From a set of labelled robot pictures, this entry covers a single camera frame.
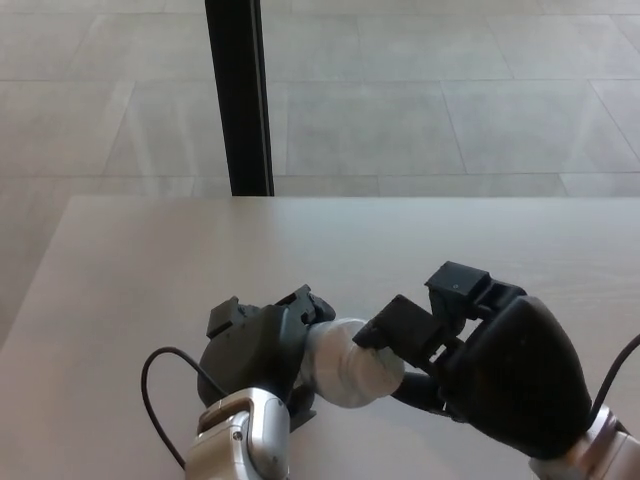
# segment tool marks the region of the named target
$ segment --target floor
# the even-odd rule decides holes
[[[640,195],[640,0],[264,0],[279,195]],[[0,0],[0,344],[73,194],[228,196],[202,0]]]

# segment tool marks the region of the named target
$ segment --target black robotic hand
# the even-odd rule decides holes
[[[452,262],[427,286],[433,313],[398,296],[354,337],[363,348],[390,347],[428,374],[407,374],[394,397],[532,458],[568,451],[589,428],[591,398],[553,314],[523,289]],[[467,319],[481,323],[463,342]]]

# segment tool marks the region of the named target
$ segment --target tiled floor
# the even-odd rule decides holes
[[[279,194],[640,196],[640,0],[262,5]],[[70,195],[229,195],[203,13],[0,0],[0,343]]]

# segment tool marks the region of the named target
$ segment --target black cable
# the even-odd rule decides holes
[[[153,352],[151,355],[149,355],[147,360],[145,360],[144,365],[142,366],[142,375],[140,376],[140,392],[142,393],[142,401],[144,402],[144,408],[147,410],[147,414],[149,415],[149,418],[151,419],[151,423],[155,427],[156,432],[158,432],[158,436],[160,436],[160,439],[164,442],[166,447],[169,449],[169,451],[171,452],[171,455],[173,455],[173,458],[176,459],[176,462],[178,462],[178,465],[180,465],[180,467],[184,470],[184,467],[185,467],[184,459],[182,458],[182,456],[180,455],[176,447],[173,445],[173,443],[171,443],[171,440],[169,440],[169,437],[167,436],[164,429],[160,425],[160,422],[158,421],[158,417],[156,417],[156,414],[153,411],[153,407],[151,406],[151,402],[149,401],[149,390],[148,390],[149,367],[157,357],[159,357],[164,353],[172,353],[182,358],[185,362],[191,365],[191,368],[193,368],[196,372],[198,372],[198,375],[200,375],[203,379],[207,381],[207,383],[209,383],[211,388],[213,388],[214,390],[217,390],[218,393],[220,393],[220,395],[222,395],[223,397],[226,397],[228,393],[225,392],[222,388],[220,388],[220,386],[215,382],[215,380],[213,380],[213,378],[211,378],[209,374],[207,374],[207,372],[205,372],[202,369],[202,367],[200,367],[200,365],[198,365],[193,358],[191,358],[189,355],[187,355],[185,352],[183,352],[178,348],[175,348],[175,347],[159,348],[155,352]]]
[[[602,386],[598,391],[598,395],[596,395],[596,399],[593,401],[593,406],[591,407],[591,413],[589,414],[589,422],[587,425],[593,425],[593,422],[596,420],[598,412],[600,412],[600,409],[604,404],[604,399],[606,398],[607,393],[609,393],[609,389],[611,388],[611,385],[613,384],[613,381],[615,380],[620,367],[622,367],[622,364],[627,360],[627,358],[629,358],[629,355],[631,355],[631,353],[636,348],[638,348],[638,346],[640,346],[640,335],[631,340],[616,357],[615,361],[611,365],[611,368],[609,368],[607,376],[604,377],[604,382],[602,382]]]

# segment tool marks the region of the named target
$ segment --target tabletop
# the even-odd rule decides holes
[[[540,297],[571,336],[592,393],[640,332],[640,200],[74,198],[0,351],[0,477],[179,479],[144,411],[155,348],[199,357],[209,310],[302,284],[370,318],[446,260]],[[640,356],[608,398],[640,431]],[[203,407],[176,358],[151,369],[160,421],[186,453]],[[530,478],[527,459],[468,425],[391,399],[317,402],[293,434],[292,479]]]

